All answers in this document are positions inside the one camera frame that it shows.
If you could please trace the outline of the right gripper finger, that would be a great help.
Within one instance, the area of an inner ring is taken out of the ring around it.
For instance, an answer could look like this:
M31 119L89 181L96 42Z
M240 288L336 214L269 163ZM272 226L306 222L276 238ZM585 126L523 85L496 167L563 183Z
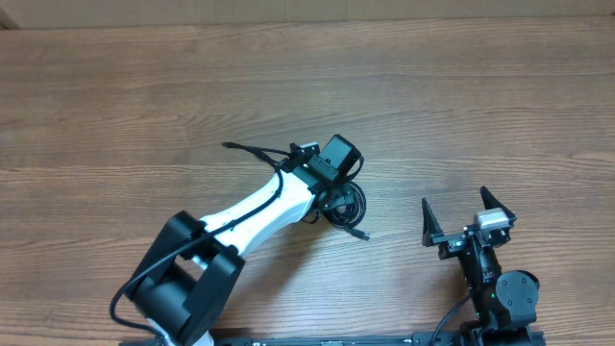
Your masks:
M487 210L501 209L505 213L510 224L513 224L517 220L517 216L501 203L485 185L480 188L480 197Z
M440 238L444 235L439 223L431 209L431 206L426 198L422 201L423 213L423 236L422 244L425 247L436 245L440 242Z

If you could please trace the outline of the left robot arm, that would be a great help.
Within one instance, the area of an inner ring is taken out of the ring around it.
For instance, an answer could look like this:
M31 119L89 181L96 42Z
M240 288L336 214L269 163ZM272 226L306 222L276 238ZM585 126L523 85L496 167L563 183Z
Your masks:
M162 227L121 297L146 318L137 327L151 333L149 345L211 345L210 334L234 289L247 257L284 227L326 219L359 238L366 197L354 178L364 164L360 151L341 135L325 146L290 144L288 150L245 146L269 164L272 179L232 207L196 218L182 210Z

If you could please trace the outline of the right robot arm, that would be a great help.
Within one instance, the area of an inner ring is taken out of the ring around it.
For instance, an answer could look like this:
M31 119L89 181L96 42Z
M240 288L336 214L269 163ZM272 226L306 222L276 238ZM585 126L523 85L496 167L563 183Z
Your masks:
M430 345L545 346L537 320L540 282L526 270L504 272L495 249L510 240L517 216L486 186L480 188L484 210L459 233L446 235L427 199L422 200L425 247L436 246L442 260L457 259L468 288L425 338Z

